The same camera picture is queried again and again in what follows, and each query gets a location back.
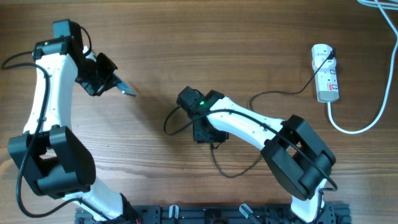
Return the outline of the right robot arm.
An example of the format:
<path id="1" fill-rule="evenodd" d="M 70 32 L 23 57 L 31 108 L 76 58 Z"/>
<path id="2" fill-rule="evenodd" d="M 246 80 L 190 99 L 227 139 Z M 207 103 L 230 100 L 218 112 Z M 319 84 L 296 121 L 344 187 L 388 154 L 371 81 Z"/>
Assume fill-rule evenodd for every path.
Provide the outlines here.
<path id="1" fill-rule="evenodd" d="M 314 129 L 301 117 L 277 119 L 237 105 L 211 90 L 203 95 L 186 86 L 177 97 L 178 107 L 190 118 L 193 139 L 198 143 L 223 143 L 235 135 L 259 149 L 278 183 L 292 196 L 290 209 L 302 222 L 319 221 L 336 158 Z"/>

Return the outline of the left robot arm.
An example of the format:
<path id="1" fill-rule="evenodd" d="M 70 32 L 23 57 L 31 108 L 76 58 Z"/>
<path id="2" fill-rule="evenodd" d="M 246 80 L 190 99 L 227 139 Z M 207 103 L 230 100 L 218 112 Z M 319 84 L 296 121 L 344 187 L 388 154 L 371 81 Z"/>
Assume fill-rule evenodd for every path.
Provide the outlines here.
<path id="1" fill-rule="evenodd" d="M 22 201 L 22 183 L 33 193 L 75 203 L 96 222 L 141 223 L 141 216 L 125 196 L 109 189 L 96 175 L 93 156 L 73 134 L 72 94 L 75 84 L 90 96 L 117 88 L 134 90 L 116 75 L 116 65 L 103 53 L 84 45 L 84 27 L 69 19 L 53 23 L 53 38 L 31 51 L 37 72 L 34 102 L 21 136 L 10 138 L 8 151 L 19 169 L 16 200 L 22 213 L 34 214 Z"/>

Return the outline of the teal screen smartphone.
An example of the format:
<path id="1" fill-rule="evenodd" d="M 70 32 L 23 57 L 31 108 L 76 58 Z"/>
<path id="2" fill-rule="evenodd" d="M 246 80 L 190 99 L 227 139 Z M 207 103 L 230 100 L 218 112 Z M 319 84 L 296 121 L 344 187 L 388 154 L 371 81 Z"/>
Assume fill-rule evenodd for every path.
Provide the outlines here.
<path id="1" fill-rule="evenodd" d="M 113 73 L 113 76 L 114 76 L 114 84 L 122 94 L 133 97 L 137 96 L 137 93 L 126 82 L 124 82 L 116 73 Z"/>

